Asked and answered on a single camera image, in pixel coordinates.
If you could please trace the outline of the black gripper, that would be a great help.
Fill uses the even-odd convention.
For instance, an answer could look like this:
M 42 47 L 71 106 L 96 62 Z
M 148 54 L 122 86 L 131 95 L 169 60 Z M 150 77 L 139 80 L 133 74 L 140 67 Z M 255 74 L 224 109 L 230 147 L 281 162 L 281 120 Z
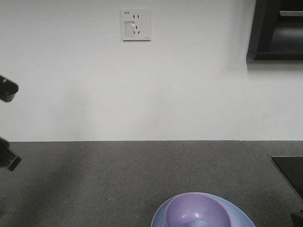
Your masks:
M 18 92 L 18 85 L 11 80 L 0 77 L 0 99 L 4 102 L 11 102 Z M 19 165 L 21 158 L 10 150 L 9 143 L 0 138 L 0 167 L 14 171 Z

